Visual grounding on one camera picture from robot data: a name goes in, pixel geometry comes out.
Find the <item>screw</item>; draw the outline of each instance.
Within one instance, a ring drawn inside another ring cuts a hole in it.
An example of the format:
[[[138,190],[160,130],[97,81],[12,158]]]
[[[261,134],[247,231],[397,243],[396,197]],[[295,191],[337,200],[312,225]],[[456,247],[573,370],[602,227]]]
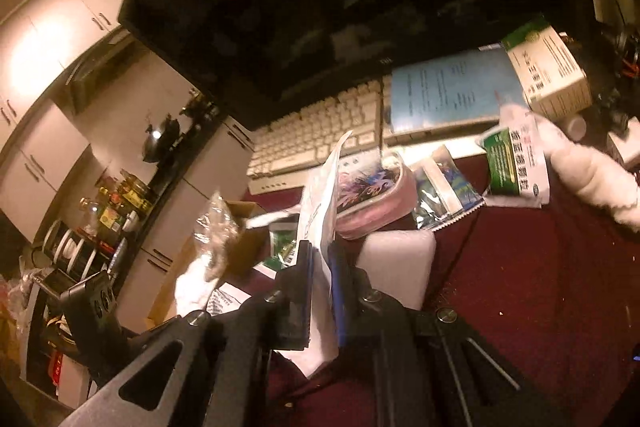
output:
[[[363,297],[363,299],[365,299],[367,302],[378,302],[380,299],[382,299],[382,293],[380,293],[378,290],[371,290]]]
[[[440,322],[451,324],[457,320],[458,313],[453,308],[440,308],[436,311],[436,317]]]
[[[206,322],[209,314],[204,310],[194,310],[187,315],[187,322],[191,326],[199,326]]]
[[[272,294],[267,295],[264,300],[267,301],[268,303],[274,303],[276,301],[280,300],[280,296],[282,295],[282,291],[280,290],[276,290],[274,291]]]

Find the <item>wall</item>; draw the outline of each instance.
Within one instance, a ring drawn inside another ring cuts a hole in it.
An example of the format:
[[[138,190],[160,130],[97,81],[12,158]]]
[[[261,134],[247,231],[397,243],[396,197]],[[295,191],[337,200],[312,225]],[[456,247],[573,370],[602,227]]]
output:
[[[80,115],[67,115],[89,140],[94,154],[62,203],[61,217],[71,227],[82,217],[78,201],[96,194],[95,182],[104,171],[120,178],[120,169],[126,169],[143,182],[153,177],[156,165],[142,161],[147,118],[158,125],[170,113],[183,132],[191,123],[178,116],[193,87],[183,76],[139,44],[121,60],[113,82]]]

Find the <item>green packet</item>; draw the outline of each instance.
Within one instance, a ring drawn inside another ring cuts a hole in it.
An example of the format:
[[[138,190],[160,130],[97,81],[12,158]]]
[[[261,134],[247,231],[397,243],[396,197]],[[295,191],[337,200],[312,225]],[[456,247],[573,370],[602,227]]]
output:
[[[271,223],[269,225],[270,255],[254,268],[271,279],[276,273],[293,266],[298,259],[298,222]]]
[[[533,113],[520,114],[478,139],[486,151],[495,196],[518,196],[549,202],[549,177]]]

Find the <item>white plate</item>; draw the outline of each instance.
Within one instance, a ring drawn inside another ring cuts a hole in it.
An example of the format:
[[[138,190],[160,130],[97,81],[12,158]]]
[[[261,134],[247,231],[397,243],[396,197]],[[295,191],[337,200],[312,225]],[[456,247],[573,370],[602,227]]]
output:
[[[68,229],[65,232],[65,235],[62,236],[62,239],[60,240],[60,243],[58,244],[58,247],[56,248],[56,254],[53,256],[53,264],[54,264],[54,266],[58,261],[58,257],[60,257],[60,254],[62,253],[62,249],[65,248],[66,240],[69,238],[70,235],[71,235],[71,229]]]
[[[47,235],[44,236],[44,241],[42,242],[42,251],[47,251],[47,243],[49,242],[49,237],[51,237],[51,234],[54,232],[58,233],[58,229],[60,227],[60,223],[62,223],[62,221],[60,221],[60,219],[56,219],[53,222],[53,225],[51,225],[49,227],[49,230],[47,231]]]
[[[84,280],[86,279],[86,276],[89,275],[89,269],[91,268],[91,263],[94,261],[94,257],[95,254],[97,253],[98,249],[94,248],[94,251],[92,251],[91,255],[89,256],[89,260],[86,262],[86,266],[84,267],[84,270],[82,271],[82,277],[80,278],[80,280]]]
[[[74,250],[74,254],[71,256],[71,259],[69,260],[69,265],[66,267],[66,272],[69,275],[71,275],[71,269],[74,267],[74,264],[76,263],[76,259],[80,254],[80,250],[82,250],[82,245],[84,245],[84,239],[81,239],[80,241],[78,241],[78,246]]]
[[[77,243],[74,241],[73,237],[69,237],[69,239],[66,240],[65,248],[62,250],[62,257],[65,259],[71,259],[76,251],[76,246]]]

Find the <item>white foam block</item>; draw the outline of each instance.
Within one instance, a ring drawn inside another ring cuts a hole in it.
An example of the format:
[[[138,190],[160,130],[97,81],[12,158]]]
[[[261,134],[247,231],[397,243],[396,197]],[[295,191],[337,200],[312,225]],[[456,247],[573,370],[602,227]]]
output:
[[[369,275],[371,287],[419,310],[429,282],[436,238],[430,230],[370,233],[356,266]]]

